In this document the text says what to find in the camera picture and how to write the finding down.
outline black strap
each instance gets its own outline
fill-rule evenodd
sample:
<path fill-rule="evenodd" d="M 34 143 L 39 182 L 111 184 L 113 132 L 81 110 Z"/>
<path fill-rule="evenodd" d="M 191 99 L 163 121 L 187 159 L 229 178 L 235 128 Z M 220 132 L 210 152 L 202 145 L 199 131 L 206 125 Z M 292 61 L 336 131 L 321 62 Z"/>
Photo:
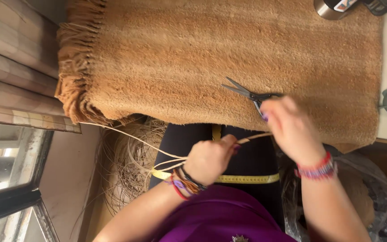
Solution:
<path fill-rule="evenodd" d="M 185 174 L 185 178 L 186 180 L 190 181 L 191 183 L 195 184 L 200 190 L 204 191 L 205 189 L 207 189 L 207 187 L 201 183 L 198 183 L 197 181 L 195 181 L 194 179 L 191 178 L 191 176 L 189 176 L 189 174 L 185 171 L 185 169 L 183 168 L 185 164 L 183 164 L 180 168 L 181 168 L 181 171 L 183 172 L 183 174 Z"/>

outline forearm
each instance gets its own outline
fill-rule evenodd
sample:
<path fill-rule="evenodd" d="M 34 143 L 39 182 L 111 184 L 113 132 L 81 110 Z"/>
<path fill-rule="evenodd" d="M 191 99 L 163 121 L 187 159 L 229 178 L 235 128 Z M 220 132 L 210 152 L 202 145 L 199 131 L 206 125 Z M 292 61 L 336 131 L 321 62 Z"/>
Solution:
<path fill-rule="evenodd" d="M 301 189 L 306 221 L 319 237 L 326 242 L 371 241 L 336 176 L 323 180 L 303 178 Z"/>
<path fill-rule="evenodd" d="M 93 242 L 142 241 L 183 201 L 172 185 L 161 182 L 118 212 Z"/>

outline purple nail polish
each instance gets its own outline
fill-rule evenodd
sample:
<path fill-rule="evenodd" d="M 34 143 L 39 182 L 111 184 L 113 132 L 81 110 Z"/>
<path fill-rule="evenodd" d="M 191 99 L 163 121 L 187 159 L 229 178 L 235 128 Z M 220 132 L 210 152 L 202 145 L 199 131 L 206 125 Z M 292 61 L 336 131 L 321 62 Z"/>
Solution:
<path fill-rule="evenodd" d="M 263 113 L 262 114 L 262 119 L 265 121 L 265 122 L 268 122 L 268 115 L 266 113 Z"/>

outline black pants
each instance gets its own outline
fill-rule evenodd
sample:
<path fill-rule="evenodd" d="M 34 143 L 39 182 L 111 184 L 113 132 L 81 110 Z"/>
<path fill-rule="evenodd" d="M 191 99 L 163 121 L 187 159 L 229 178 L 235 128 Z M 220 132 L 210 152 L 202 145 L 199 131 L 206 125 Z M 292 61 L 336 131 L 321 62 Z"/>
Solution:
<path fill-rule="evenodd" d="M 259 131 L 245 130 L 233 126 L 222 126 L 221 136 L 234 135 L 237 139 L 246 138 Z M 212 139 L 211 124 L 169 124 L 162 138 L 159 149 L 176 156 L 187 156 L 192 146 L 201 140 Z M 163 153 L 158 153 L 155 165 L 174 159 Z M 168 168 L 175 163 L 163 164 L 158 169 Z M 251 140 L 241 146 L 238 153 L 229 162 L 223 175 L 240 176 L 266 176 L 278 173 L 276 155 L 273 142 L 269 136 Z M 162 180 L 152 176 L 149 189 Z M 229 184 L 216 183 L 222 186 L 230 186 L 256 198 L 271 214 L 277 224 L 284 231 L 284 219 L 281 199 L 281 187 L 279 182 L 270 184 Z"/>

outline hand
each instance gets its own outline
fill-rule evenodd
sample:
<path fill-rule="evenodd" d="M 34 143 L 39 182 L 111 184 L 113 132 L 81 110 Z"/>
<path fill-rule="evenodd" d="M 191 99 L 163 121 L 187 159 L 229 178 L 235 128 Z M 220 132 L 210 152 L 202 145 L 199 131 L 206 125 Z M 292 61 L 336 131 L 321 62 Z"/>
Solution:
<path fill-rule="evenodd" d="M 219 142 L 206 140 L 196 143 L 184 166 L 185 171 L 196 182 L 205 186 L 213 184 L 228 167 L 234 150 L 240 147 L 235 144 L 234 135 L 226 135 Z"/>
<path fill-rule="evenodd" d="M 277 144 L 294 162 L 308 167 L 325 158 L 319 132 L 291 97 L 266 100 L 260 109 Z"/>

